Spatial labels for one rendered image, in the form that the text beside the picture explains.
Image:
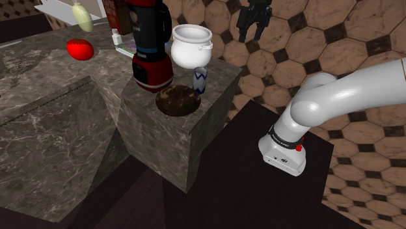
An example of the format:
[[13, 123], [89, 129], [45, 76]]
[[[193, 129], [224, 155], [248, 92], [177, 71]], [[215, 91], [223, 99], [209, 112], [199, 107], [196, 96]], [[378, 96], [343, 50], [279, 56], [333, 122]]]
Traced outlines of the small white bottle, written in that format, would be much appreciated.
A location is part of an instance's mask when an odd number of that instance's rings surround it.
[[122, 37], [118, 32], [118, 29], [111, 29], [112, 31], [112, 39], [113, 39], [113, 43], [114, 45], [119, 45], [122, 43]]

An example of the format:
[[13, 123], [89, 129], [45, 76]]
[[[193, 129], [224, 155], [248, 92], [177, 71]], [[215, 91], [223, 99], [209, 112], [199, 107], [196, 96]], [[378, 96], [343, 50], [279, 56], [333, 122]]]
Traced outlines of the red box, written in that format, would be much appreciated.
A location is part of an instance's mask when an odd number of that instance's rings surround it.
[[126, 35], [131, 32], [126, 0], [102, 0], [110, 28]]

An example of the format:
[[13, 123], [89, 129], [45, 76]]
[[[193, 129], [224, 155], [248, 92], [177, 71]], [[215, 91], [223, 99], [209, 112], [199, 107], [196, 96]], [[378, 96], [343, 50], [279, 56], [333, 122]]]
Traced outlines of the white cup with blue pattern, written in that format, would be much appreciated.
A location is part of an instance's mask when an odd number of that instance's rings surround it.
[[208, 71], [204, 67], [194, 69], [193, 89], [199, 94], [203, 94], [205, 92], [207, 75]]

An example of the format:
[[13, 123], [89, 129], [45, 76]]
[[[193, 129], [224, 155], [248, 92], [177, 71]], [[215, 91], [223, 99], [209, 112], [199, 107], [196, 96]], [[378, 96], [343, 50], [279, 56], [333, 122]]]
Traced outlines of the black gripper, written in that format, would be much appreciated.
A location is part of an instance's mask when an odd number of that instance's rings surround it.
[[248, 0], [249, 5], [240, 8], [236, 27], [239, 29], [239, 42], [244, 43], [249, 24], [256, 23], [255, 40], [260, 40], [264, 29], [269, 25], [272, 0]]

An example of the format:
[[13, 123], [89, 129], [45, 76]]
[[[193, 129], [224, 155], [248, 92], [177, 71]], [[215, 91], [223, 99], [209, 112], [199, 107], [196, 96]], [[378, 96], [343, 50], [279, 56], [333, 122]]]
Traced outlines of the dark brown round bowl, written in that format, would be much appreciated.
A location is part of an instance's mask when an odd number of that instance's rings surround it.
[[197, 91], [184, 85], [171, 85], [157, 93], [157, 108], [168, 116], [187, 116], [201, 104]]

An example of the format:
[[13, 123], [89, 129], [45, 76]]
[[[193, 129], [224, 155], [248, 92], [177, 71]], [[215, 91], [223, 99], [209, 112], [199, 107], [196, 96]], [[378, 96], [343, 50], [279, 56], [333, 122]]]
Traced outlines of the dark robot stand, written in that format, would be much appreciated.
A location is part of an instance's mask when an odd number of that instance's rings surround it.
[[164, 182], [166, 229], [364, 229], [322, 202], [331, 143], [307, 133], [297, 177], [263, 160], [258, 142], [277, 118], [248, 102], [203, 151], [189, 192]]

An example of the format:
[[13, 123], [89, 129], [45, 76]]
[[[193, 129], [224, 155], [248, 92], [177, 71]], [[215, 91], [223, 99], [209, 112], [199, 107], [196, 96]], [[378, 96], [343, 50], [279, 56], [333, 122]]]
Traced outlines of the pale yellow bottle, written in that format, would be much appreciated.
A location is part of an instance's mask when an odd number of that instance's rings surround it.
[[72, 7], [72, 14], [78, 26], [85, 32], [92, 32], [94, 30], [93, 20], [88, 10], [77, 0], [75, 0]]

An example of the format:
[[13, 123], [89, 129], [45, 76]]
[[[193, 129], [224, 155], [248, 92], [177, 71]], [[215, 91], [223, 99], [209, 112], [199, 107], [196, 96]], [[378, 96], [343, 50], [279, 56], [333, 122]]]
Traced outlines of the red and black blender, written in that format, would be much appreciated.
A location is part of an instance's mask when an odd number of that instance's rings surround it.
[[165, 44], [172, 34], [172, 19], [163, 0], [126, 0], [136, 53], [133, 76], [143, 89], [156, 93], [173, 80], [172, 61]]

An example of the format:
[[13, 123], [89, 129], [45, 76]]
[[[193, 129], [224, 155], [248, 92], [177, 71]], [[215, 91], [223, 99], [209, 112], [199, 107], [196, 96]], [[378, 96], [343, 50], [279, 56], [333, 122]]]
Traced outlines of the flat pale book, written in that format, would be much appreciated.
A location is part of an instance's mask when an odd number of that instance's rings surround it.
[[133, 58], [134, 54], [137, 52], [134, 39], [122, 42], [121, 44], [115, 46], [115, 49], [130, 58]]

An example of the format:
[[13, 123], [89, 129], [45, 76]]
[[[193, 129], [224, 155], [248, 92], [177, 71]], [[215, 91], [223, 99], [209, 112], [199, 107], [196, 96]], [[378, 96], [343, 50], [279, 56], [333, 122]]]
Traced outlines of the red tomato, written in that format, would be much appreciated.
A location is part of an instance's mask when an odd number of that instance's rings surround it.
[[90, 42], [85, 39], [71, 39], [66, 43], [68, 54], [79, 61], [87, 61], [94, 55], [94, 48]]

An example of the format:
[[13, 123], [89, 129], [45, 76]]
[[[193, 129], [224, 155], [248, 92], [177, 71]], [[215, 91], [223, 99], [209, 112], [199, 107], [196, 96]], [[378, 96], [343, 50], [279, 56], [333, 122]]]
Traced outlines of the marble kitchen counter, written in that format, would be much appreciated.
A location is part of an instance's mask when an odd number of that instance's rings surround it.
[[[71, 39], [90, 42], [93, 57], [72, 58]], [[171, 117], [136, 83], [106, 22], [0, 44], [0, 207], [59, 222], [127, 157], [188, 191], [241, 75], [219, 59], [207, 69], [200, 107]]]

